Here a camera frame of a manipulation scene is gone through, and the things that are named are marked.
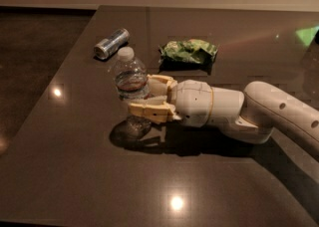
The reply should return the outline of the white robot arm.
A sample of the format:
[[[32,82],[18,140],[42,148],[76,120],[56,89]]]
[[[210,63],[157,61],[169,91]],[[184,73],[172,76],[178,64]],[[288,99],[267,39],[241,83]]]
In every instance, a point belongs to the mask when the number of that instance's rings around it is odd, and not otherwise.
[[[150,75],[149,88],[150,98],[129,101],[130,114],[157,124],[209,125],[252,144],[266,142],[278,129],[319,160],[319,112],[270,84],[251,82],[240,92]]]

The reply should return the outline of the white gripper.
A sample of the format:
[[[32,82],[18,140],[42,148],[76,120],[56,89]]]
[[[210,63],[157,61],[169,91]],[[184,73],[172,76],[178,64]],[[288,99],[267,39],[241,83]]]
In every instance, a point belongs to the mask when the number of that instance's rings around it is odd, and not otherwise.
[[[177,83],[170,76],[148,75],[148,86],[148,98],[168,100],[172,91],[174,106],[166,102],[161,105],[130,103],[130,114],[156,124],[181,120],[183,125],[201,127],[207,123],[213,105],[213,91],[209,84],[194,80]]]

